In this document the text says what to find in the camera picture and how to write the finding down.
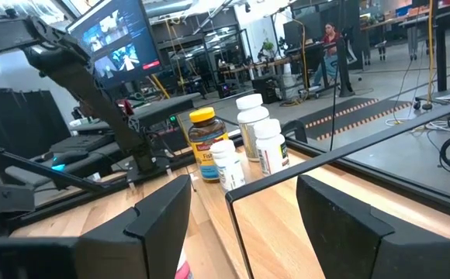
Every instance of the computer monitor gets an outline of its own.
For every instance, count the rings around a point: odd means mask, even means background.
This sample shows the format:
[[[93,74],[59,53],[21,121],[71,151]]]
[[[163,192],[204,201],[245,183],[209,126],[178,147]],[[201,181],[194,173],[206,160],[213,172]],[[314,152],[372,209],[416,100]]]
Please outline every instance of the computer monitor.
[[[106,88],[161,70],[151,25],[141,0],[104,0],[67,27],[92,56]]]
[[[298,47],[302,40],[302,35],[299,33],[300,24],[297,22],[288,22],[284,24],[284,34],[286,35],[286,43],[290,46]]]

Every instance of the desk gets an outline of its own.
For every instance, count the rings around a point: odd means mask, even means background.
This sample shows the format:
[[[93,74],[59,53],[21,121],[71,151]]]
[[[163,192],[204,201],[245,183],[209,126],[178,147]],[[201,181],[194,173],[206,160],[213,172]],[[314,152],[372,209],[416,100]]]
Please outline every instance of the desk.
[[[167,100],[153,102],[133,110],[133,117],[139,119],[140,126],[151,126],[166,120],[171,115],[184,112],[194,108],[192,100],[198,97],[198,93],[189,94],[180,97],[174,97]],[[70,127],[70,131],[79,131],[79,133],[88,133],[91,131],[110,130],[108,123],[104,121],[96,123],[85,123],[80,126]]]
[[[260,165],[248,161],[243,147],[238,148],[237,152],[246,181],[251,182],[261,178]],[[309,160],[305,155],[292,150],[289,151],[289,159],[291,165]],[[209,224],[212,225],[217,241],[220,242],[218,247],[223,247],[227,257],[226,260],[215,262],[218,256],[210,256],[203,252],[204,258],[193,263],[191,256],[196,256],[202,251],[199,247],[189,245],[186,240],[185,252],[189,255],[192,272],[198,279],[216,278],[216,269],[205,269],[230,261],[234,271],[230,272],[222,266],[217,278],[234,278],[235,274],[241,279],[248,278],[220,185],[203,182],[195,165],[188,166],[187,170],[177,170],[175,175],[185,174],[187,171],[192,174],[193,185],[197,190],[197,193],[192,194],[192,216],[189,221],[188,239],[189,235],[196,233],[193,230],[196,228],[193,224],[209,217]],[[331,166],[317,168],[308,174],[384,212],[450,238],[450,216],[446,214]],[[127,189],[115,193],[18,229],[12,235],[78,236],[110,220],[167,183],[168,179],[168,177],[160,177],[146,182],[136,192]],[[296,201],[296,179],[284,181],[275,187],[240,200],[234,207],[256,278],[324,278],[299,213]]]
[[[248,162],[242,147],[237,151],[246,181],[261,178],[259,164]],[[290,150],[289,160],[293,165],[309,158]],[[308,174],[384,212],[450,238],[450,216],[446,214],[334,167],[320,167]],[[239,278],[248,278],[220,186],[202,179],[193,183]],[[324,278],[299,213],[296,179],[237,201],[234,208],[256,278]]]

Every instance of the woman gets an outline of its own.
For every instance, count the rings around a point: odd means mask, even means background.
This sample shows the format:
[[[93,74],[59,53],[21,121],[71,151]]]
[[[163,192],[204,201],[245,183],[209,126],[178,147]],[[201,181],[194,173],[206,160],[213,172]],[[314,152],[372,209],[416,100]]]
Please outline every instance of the woman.
[[[341,37],[341,34],[338,33],[335,30],[335,25],[331,22],[327,23],[325,25],[325,36],[322,40],[324,43],[335,43],[339,38]],[[334,61],[337,61],[337,47],[331,47],[327,50],[324,56],[325,60],[325,68],[327,69],[327,75],[335,78],[335,73],[337,69],[333,66]],[[323,72],[321,69],[321,63],[318,66],[317,72],[315,73],[315,79],[312,84],[312,90],[316,90],[321,86],[321,78],[323,76]]]

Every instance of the wooden surface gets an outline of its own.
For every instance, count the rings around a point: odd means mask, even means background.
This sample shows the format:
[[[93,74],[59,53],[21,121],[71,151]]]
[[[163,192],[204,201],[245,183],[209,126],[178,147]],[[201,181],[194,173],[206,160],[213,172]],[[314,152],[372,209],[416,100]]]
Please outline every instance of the wooden surface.
[[[195,167],[189,167],[189,170],[194,171]],[[175,171],[172,177],[164,176],[140,185],[136,191],[126,189],[18,229],[12,234],[12,237],[80,236],[127,210],[180,174],[187,174],[186,169]],[[106,178],[114,178],[119,175],[113,174]],[[184,251],[196,279],[237,277],[218,240],[209,216],[195,192],[192,193],[191,215],[185,236]]]
[[[242,147],[237,152],[246,181],[262,178],[259,164],[248,162]],[[294,151],[289,151],[289,159],[291,165],[309,160]],[[172,177],[188,172],[197,193],[192,193],[184,249],[195,278],[248,278],[220,185],[203,182],[195,164],[175,171]],[[384,212],[450,238],[448,215],[334,167],[320,167],[308,174]],[[127,189],[101,198],[19,229],[13,236],[79,236],[133,206],[172,177],[147,182],[135,192]],[[295,190],[293,178],[235,203],[256,278],[324,278],[303,227]]]
[[[237,151],[241,155],[246,181],[261,178],[259,164],[248,162],[242,148]],[[293,165],[308,158],[289,151],[289,159]],[[317,168],[308,174],[391,215],[450,238],[448,215],[330,166]],[[194,187],[231,263],[239,278],[247,278],[220,186],[204,183],[197,173],[195,176]],[[293,178],[235,203],[239,226],[256,278],[324,278],[303,227],[295,190],[296,179]]]

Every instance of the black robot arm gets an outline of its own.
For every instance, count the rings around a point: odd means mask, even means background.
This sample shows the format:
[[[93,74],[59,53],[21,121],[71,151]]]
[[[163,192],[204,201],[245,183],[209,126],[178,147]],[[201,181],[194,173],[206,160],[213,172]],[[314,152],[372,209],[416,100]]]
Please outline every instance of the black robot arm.
[[[46,50],[35,51],[32,46],[37,45]],[[120,148],[133,156],[139,171],[146,173],[155,168],[146,137],[126,124],[123,112],[97,82],[90,56],[76,39],[39,17],[18,18],[13,10],[8,10],[7,15],[0,15],[0,53],[15,49],[24,52],[42,77],[47,76],[67,89],[107,122]]]

